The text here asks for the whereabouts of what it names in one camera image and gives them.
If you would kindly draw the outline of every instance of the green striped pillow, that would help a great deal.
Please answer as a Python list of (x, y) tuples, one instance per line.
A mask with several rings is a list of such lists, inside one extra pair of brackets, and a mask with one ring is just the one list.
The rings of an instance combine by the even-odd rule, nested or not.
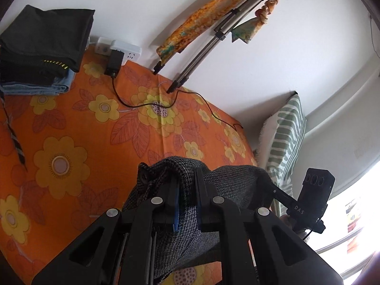
[[(293, 195), (290, 176), (298, 159), (305, 128), (306, 118), (299, 96), (295, 94), (265, 121), (260, 133), (258, 165), (290, 196)], [(283, 215), (286, 208), (275, 201), (275, 212), (278, 216)]]

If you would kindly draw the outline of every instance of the wall socket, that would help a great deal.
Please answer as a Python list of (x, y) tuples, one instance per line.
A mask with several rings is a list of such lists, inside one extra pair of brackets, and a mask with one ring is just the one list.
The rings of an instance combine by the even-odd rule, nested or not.
[(104, 37), (99, 37), (95, 45), (95, 53), (109, 56), (112, 50), (124, 52), (122, 65), (125, 65), (127, 60), (137, 61), (141, 57), (142, 48), (122, 41), (111, 40)]

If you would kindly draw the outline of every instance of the bed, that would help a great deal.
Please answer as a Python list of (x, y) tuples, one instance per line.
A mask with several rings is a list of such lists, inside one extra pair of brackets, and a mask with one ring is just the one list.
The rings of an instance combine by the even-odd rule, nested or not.
[[(122, 207), (141, 162), (178, 155), (210, 169), (256, 165), (242, 128), (225, 112), (209, 104), (230, 125), (212, 116), (201, 97), (185, 93), (170, 109), (128, 108), (103, 74), (106, 64), (90, 47), (67, 94), (6, 98), (26, 168), (0, 112), (0, 250), (26, 284), (99, 215)], [(133, 62), (115, 80), (128, 105), (169, 105), (170, 84)], [(164, 284), (212, 285), (221, 278), (220, 263), (210, 263), (174, 272)]]

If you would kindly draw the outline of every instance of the window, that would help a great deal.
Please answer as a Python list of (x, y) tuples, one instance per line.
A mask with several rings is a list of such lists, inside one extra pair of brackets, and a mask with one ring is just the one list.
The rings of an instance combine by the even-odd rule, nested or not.
[(353, 186), (328, 201), (326, 230), (311, 233), (308, 245), (351, 285), (379, 250), (380, 162)]

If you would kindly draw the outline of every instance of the gray bag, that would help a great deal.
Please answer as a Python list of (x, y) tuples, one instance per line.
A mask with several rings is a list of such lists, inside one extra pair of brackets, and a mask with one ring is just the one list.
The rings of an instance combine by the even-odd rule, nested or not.
[(141, 163), (137, 184), (124, 204), (123, 210), (136, 208), (140, 203), (157, 194), (161, 184), (177, 176), (179, 190), (179, 223), (175, 233), (158, 232), (155, 251), (154, 278), (160, 283), (172, 271), (221, 261), (219, 234), (201, 233), (197, 227), (194, 170), (202, 168), (205, 182), (216, 186), (218, 194), (234, 201), (241, 208), (269, 207), (268, 199), (257, 188), (258, 179), (272, 183), (262, 168), (222, 166), (213, 171), (197, 160), (169, 157), (153, 166)]

